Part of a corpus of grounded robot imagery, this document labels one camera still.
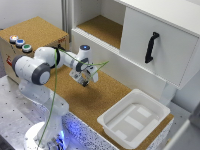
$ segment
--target cabinet shelf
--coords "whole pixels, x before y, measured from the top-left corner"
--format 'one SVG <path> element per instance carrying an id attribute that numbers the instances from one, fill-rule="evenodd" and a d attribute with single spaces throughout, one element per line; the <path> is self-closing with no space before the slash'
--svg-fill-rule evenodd
<path id="1" fill-rule="evenodd" d="M 78 28 L 120 49 L 123 26 L 101 15 L 78 25 Z"/>

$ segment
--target white countertop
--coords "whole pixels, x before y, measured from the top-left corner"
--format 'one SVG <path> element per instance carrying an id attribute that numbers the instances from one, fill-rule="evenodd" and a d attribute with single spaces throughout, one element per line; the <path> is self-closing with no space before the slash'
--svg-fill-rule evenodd
<path id="1" fill-rule="evenodd" d="M 200 37 L 200 5 L 187 0 L 115 0 Z"/>

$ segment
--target open cabinet compartment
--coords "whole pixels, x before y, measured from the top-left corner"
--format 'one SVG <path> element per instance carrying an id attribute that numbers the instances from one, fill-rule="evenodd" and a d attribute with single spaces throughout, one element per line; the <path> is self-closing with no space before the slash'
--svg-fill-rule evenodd
<path id="1" fill-rule="evenodd" d="M 169 108 L 135 89 L 103 113 L 98 122 L 122 147 L 135 149 L 169 113 Z"/>
<path id="2" fill-rule="evenodd" d="M 73 28 L 120 49 L 126 6 L 114 0 L 74 0 Z"/>

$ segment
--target white robotic arm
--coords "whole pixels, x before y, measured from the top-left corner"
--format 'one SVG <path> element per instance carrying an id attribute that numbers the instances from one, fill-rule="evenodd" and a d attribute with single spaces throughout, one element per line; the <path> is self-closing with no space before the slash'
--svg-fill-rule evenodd
<path id="1" fill-rule="evenodd" d="M 53 101 L 53 91 L 43 85 L 50 78 L 50 70 L 55 68 L 55 54 L 57 57 L 57 68 L 63 65 L 72 68 L 70 76 L 78 83 L 86 86 L 89 80 L 93 82 L 98 81 L 97 68 L 91 65 L 91 49 L 87 45 L 80 46 L 77 55 L 62 48 L 59 50 L 58 48 L 40 47 L 35 51 L 34 58 L 16 56 L 12 62 L 12 67 L 16 76 L 21 79 L 19 84 L 20 92 L 29 100 L 44 105 L 49 111 Z M 68 103 L 56 95 L 52 116 L 41 142 L 41 150 L 49 149 L 48 143 L 55 141 L 56 136 L 60 134 L 62 131 L 61 116 L 68 113 L 68 111 Z M 39 130 L 37 136 L 34 137 L 34 146 L 37 146 L 41 139 L 44 127 L 45 125 Z"/>

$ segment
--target cork mat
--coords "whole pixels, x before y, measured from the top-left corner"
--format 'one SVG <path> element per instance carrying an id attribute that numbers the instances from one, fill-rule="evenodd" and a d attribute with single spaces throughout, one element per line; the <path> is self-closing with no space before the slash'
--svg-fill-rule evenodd
<path id="1" fill-rule="evenodd" d="M 17 35 L 20 39 L 24 39 L 26 44 L 31 44 L 33 51 L 41 45 L 45 46 L 68 36 L 66 32 L 40 17 L 32 18 L 0 31 L 0 37 L 7 42 L 9 42 L 11 35 Z"/>
<path id="2" fill-rule="evenodd" d="M 90 82 L 87 87 L 83 87 L 69 76 L 70 71 L 71 69 L 65 66 L 58 69 L 57 94 L 69 103 L 72 113 L 120 150 L 123 150 L 120 145 L 104 133 L 97 118 L 131 92 L 131 89 L 101 71 L 98 72 L 99 81 L 97 83 Z M 51 78 L 46 86 L 54 90 L 54 82 L 55 73 L 52 70 Z M 167 116 L 136 150 L 146 149 L 172 119 L 173 115 Z"/>
<path id="3" fill-rule="evenodd" d="M 92 20 L 78 25 L 78 28 L 120 49 L 122 25 L 103 16 L 97 16 Z"/>

